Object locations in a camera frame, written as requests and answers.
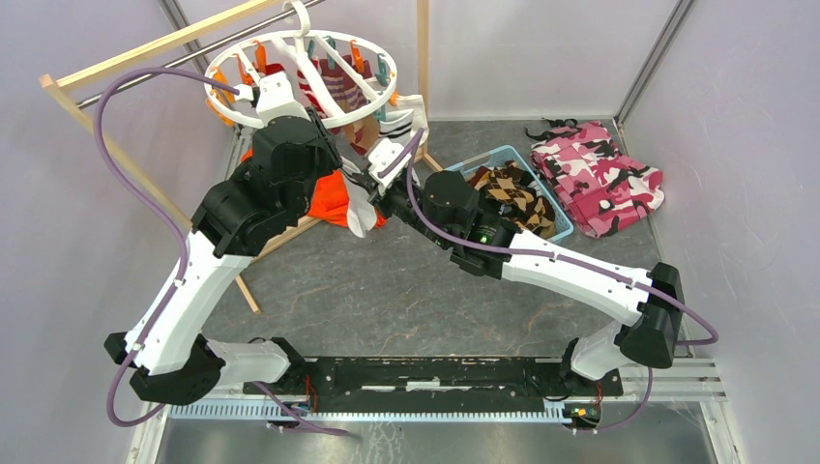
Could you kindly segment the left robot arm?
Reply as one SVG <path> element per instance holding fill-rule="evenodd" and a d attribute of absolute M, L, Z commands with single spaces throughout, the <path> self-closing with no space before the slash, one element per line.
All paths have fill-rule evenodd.
<path fill-rule="evenodd" d="M 230 283 L 270 240 L 298 224 L 316 182 L 341 166 L 313 108 L 274 117 L 253 134 L 251 149 L 204 196 L 182 241 L 186 256 L 145 315 L 105 341 L 109 356 L 132 368 L 129 384 L 143 401 L 189 405 L 226 385 L 265 382 L 288 394 L 303 384 L 289 344 L 226 343 L 201 332 Z"/>

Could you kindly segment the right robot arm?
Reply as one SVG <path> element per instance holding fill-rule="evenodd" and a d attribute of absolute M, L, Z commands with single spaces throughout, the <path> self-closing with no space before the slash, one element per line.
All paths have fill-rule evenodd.
<path fill-rule="evenodd" d="M 673 267 L 621 267 L 551 243 L 503 218 L 499 206 L 457 172 L 434 173 L 423 186 L 407 168 L 388 184 L 370 173 L 353 178 L 381 215 L 399 218 L 450 250 L 461 270 L 562 294 L 611 318 L 605 328 L 569 343 L 558 369 L 566 392 L 583 394 L 629 363 L 672 366 L 683 316 Z"/>

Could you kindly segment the white sock with black stripes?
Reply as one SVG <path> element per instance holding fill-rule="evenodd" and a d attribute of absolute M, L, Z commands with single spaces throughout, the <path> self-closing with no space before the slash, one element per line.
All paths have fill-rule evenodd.
<path fill-rule="evenodd" d="M 385 106 L 384 119 L 379 122 L 379 137 L 406 146 L 422 130 L 420 147 L 429 136 L 425 100 L 422 95 L 397 96 L 394 103 Z"/>

